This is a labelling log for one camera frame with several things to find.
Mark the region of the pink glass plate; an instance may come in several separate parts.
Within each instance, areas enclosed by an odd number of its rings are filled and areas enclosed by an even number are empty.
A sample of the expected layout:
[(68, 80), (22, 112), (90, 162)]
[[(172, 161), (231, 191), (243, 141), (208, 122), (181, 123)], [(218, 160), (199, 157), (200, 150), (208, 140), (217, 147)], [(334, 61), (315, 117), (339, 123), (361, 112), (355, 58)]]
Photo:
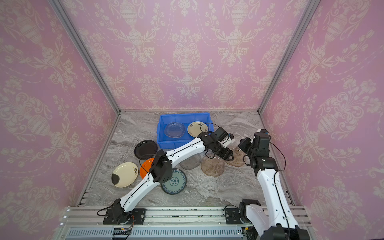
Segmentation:
[(239, 148), (233, 150), (234, 159), (232, 161), (226, 161), (226, 164), (231, 165), (233, 167), (242, 167), (245, 163), (243, 161), (243, 156), (245, 155), (243, 151)]

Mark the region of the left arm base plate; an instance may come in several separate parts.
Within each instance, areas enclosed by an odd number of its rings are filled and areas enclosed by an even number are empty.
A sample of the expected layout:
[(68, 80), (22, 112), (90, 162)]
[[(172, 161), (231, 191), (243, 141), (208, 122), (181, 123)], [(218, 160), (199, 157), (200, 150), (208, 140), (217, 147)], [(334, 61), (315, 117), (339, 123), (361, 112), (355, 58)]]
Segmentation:
[(108, 209), (104, 217), (104, 225), (143, 225), (146, 209), (133, 209), (131, 212)]

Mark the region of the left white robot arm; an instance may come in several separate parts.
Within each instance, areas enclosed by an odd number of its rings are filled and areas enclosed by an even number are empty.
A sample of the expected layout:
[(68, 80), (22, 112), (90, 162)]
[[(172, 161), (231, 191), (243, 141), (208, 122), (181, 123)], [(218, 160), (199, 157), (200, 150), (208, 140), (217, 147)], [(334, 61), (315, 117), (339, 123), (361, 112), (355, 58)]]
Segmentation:
[(103, 208), (102, 211), (106, 211), (104, 215), (100, 215), (99, 212), (97, 215), (104, 218), (104, 225), (129, 223), (134, 217), (133, 210), (137, 204), (152, 189), (169, 181), (173, 174), (173, 168), (184, 160), (209, 151), (224, 161), (234, 160), (234, 153), (228, 148), (233, 140), (233, 134), (227, 133), (222, 127), (219, 127), (214, 132), (201, 132), (192, 141), (174, 150), (158, 151), (146, 177), (128, 194), (116, 199), (112, 205)]

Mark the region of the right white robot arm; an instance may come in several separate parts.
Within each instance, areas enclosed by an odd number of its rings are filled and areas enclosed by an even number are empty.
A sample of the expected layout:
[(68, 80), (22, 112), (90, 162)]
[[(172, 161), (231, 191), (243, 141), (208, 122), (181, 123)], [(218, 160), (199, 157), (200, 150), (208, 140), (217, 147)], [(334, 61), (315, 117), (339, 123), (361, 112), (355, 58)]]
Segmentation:
[(268, 213), (256, 200), (244, 199), (239, 204), (240, 219), (251, 223), (261, 240), (309, 240), (307, 230), (301, 229), (285, 198), (277, 162), (270, 157), (271, 136), (260, 129), (251, 140), (241, 139), (238, 147), (246, 154), (248, 166), (260, 183)]

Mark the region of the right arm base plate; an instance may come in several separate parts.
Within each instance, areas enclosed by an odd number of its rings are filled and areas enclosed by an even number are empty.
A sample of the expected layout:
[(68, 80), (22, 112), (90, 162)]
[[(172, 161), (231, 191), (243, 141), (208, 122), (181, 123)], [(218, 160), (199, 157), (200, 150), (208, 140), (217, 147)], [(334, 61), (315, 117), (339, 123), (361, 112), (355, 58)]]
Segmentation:
[(223, 213), (227, 225), (249, 224), (244, 213), (237, 208), (225, 208)]

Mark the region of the clear glass plate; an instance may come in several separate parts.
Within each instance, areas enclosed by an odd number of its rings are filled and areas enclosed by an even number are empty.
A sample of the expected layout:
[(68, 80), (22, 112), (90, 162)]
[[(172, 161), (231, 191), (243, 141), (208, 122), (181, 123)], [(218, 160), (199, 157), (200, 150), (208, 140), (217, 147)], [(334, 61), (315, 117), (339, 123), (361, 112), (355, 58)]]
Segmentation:
[(167, 137), (178, 139), (181, 138), (186, 131), (185, 125), (178, 123), (178, 122), (171, 122), (167, 124), (167, 126), (164, 129), (164, 133)]

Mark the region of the cream plate with calligraphy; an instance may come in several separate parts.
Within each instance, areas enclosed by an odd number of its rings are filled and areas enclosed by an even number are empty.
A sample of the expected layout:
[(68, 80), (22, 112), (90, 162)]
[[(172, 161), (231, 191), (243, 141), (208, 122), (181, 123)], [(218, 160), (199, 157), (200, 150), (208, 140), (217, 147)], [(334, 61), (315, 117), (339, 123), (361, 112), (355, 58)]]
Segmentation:
[(188, 125), (187, 131), (190, 136), (196, 138), (200, 133), (207, 132), (209, 127), (203, 122), (192, 122)]

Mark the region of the dark glossy round plate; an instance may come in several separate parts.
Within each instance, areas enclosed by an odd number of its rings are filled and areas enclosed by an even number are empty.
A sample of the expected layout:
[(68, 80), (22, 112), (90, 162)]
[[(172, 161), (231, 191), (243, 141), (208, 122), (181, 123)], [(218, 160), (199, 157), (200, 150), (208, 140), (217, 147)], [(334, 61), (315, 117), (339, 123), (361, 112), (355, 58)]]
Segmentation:
[(153, 158), (158, 151), (158, 145), (152, 140), (144, 140), (139, 142), (135, 149), (134, 155), (139, 160), (147, 160)]

